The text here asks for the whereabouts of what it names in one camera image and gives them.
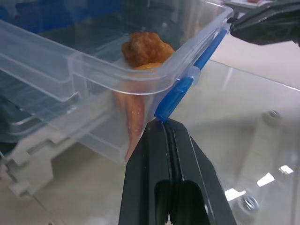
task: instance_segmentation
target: fried food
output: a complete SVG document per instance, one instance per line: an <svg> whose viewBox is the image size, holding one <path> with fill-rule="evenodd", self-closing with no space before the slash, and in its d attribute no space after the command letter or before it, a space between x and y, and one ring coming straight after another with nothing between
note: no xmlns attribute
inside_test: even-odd
<svg viewBox="0 0 300 225"><path fill-rule="evenodd" d="M161 63L150 63L135 69L151 70L152 68L158 68L160 66ZM120 92L115 92L114 94L117 106L121 110L126 110L129 148L126 153L125 160L128 161L143 132L145 116L144 97L142 95L130 95Z"/></svg>
<svg viewBox="0 0 300 225"><path fill-rule="evenodd" d="M130 40L122 46L125 61L132 67L149 63L164 63L175 52L154 32L130 34Z"/></svg>

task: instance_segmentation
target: black robotic claw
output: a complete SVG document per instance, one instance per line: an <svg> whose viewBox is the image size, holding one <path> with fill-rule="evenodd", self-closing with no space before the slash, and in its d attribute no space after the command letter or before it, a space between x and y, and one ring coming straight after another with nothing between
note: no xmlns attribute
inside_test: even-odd
<svg viewBox="0 0 300 225"><path fill-rule="evenodd" d="M216 171L186 128L150 122L128 161L119 225L236 225Z"/></svg>
<svg viewBox="0 0 300 225"><path fill-rule="evenodd" d="M284 41L299 44L300 1L277 1L262 5L233 22L230 34L257 45Z"/></svg>

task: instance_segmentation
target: blue plastic clip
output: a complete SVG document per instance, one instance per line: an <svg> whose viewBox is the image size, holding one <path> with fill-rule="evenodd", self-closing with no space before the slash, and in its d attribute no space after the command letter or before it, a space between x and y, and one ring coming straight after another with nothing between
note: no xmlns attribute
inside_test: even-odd
<svg viewBox="0 0 300 225"><path fill-rule="evenodd" d="M185 96L186 92L192 85L193 81L198 80L200 76L200 70L203 69L207 61L210 59L211 55L214 53L216 48L221 43L222 39L226 35L227 30L222 29L218 35L215 37L215 39L212 41L210 46L207 47L207 49L203 52L203 54L200 56L200 58L195 62L194 66L199 68L198 76L195 76L195 69L192 71L189 70L187 73L187 77L181 78L179 81L177 81L174 85L174 87L166 94L166 96L163 98L163 100L159 103L154 116L158 118L159 120L166 122L167 119L170 117L176 106L179 104L179 102L182 100L182 98Z"/></svg>

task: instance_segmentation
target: glass table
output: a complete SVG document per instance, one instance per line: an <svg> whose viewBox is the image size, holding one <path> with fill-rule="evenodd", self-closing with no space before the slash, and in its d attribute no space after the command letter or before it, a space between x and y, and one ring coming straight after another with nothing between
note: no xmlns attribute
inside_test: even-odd
<svg viewBox="0 0 300 225"><path fill-rule="evenodd" d="M213 163L237 224L300 224L299 90L209 61L171 118ZM80 144L52 163L54 181L27 200L35 210L7 204L6 224L118 224L124 165Z"/></svg>

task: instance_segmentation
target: transparent plastic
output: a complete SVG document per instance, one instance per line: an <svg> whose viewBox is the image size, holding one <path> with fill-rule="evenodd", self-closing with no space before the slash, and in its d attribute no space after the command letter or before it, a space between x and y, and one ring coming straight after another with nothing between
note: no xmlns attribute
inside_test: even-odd
<svg viewBox="0 0 300 225"><path fill-rule="evenodd" d="M117 161L129 140L114 91L143 95L145 125L175 81L228 28L232 13L202 0L38 0L15 6L13 14L6 6L5 16L0 8L1 94ZM176 53L151 72L132 70L121 47L136 31L157 33Z"/></svg>

